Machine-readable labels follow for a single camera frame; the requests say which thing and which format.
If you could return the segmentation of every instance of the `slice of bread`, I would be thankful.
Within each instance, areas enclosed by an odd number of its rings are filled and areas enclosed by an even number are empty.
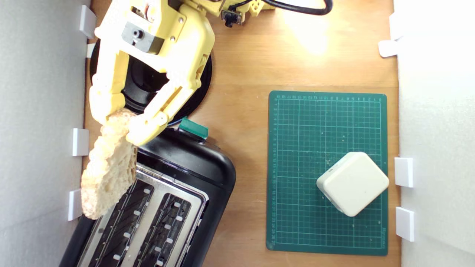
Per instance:
[[[135,114],[120,109],[101,127],[81,178],[83,213],[98,219],[114,206],[135,181],[137,146],[129,143],[129,122]]]

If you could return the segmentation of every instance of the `wooden surface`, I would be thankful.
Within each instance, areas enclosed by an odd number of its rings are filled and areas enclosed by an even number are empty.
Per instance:
[[[109,1],[92,0],[99,21]],[[237,181],[206,256],[205,267],[400,267],[395,233],[399,190],[398,77],[395,58],[382,59],[389,38],[391,0],[338,0],[323,17],[273,10],[226,28],[210,17],[216,34],[209,93],[191,116],[232,160]],[[272,90],[383,93],[388,96],[389,254],[386,257],[269,251],[266,235],[267,106]],[[86,103],[91,143],[98,124]]]

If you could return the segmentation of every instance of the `green cutting mat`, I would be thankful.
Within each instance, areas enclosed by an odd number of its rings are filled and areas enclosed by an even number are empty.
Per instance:
[[[315,184],[350,151],[366,152],[388,174],[386,109],[379,94],[270,93],[268,249],[387,255],[387,190],[352,218]]]

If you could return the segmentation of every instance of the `white plastic bracket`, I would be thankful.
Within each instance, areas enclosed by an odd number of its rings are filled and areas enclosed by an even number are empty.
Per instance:
[[[81,206],[81,190],[77,189],[69,192],[69,208],[67,220],[72,221],[83,214]]]
[[[83,32],[89,39],[94,38],[94,29],[97,17],[95,14],[86,6],[81,6],[81,19],[79,21],[79,30]]]
[[[94,51],[95,43],[87,44],[86,58],[92,57],[92,52]]]
[[[414,212],[396,207],[396,234],[414,242]]]
[[[89,154],[89,130],[73,129],[73,156],[87,156]]]
[[[380,55],[382,57],[391,57],[398,54],[397,40],[404,36],[405,24],[403,17],[394,12],[389,16],[389,32],[391,40],[383,40],[378,43]]]
[[[414,187],[411,158],[394,158],[394,173],[396,185]]]

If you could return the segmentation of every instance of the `white cube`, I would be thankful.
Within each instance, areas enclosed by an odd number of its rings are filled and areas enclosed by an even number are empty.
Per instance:
[[[389,179],[363,152],[350,152],[317,179],[335,207],[354,217],[388,187]]]

